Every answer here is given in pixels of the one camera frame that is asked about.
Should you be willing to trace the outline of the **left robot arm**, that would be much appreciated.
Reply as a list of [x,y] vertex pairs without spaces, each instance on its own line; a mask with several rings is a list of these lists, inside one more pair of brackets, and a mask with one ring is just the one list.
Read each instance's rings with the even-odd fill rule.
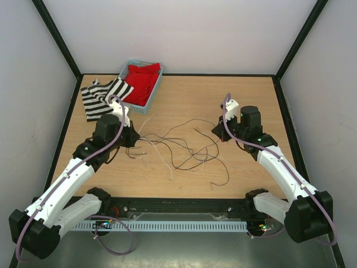
[[93,187],[75,203],[68,202],[102,165],[111,162],[112,151],[133,147],[139,137],[128,116],[105,114],[97,120],[92,137],[77,146],[55,182],[25,210],[11,213],[9,226],[19,262],[24,261],[23,250],[39,259],[49,257],[64,235],[87,218],[98,218],[103,226],[117,221],[107,215],[111,196],[101,188]]

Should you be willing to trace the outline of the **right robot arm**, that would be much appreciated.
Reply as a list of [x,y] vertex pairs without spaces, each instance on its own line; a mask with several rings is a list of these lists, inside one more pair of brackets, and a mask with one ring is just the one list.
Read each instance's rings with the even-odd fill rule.
[[296,243],[335,234],[332,196],[318,191],[291,165],[277,141],[263,131],[259,109],[240,108],[232,99],[220,107],[223,114],[212,133],[223,142],[234,139],[237,145],[243,144],[243,150],[270,173],[287,198],[276,198],[266,189],[252,190],[246,194],[245,213],[271,216]]

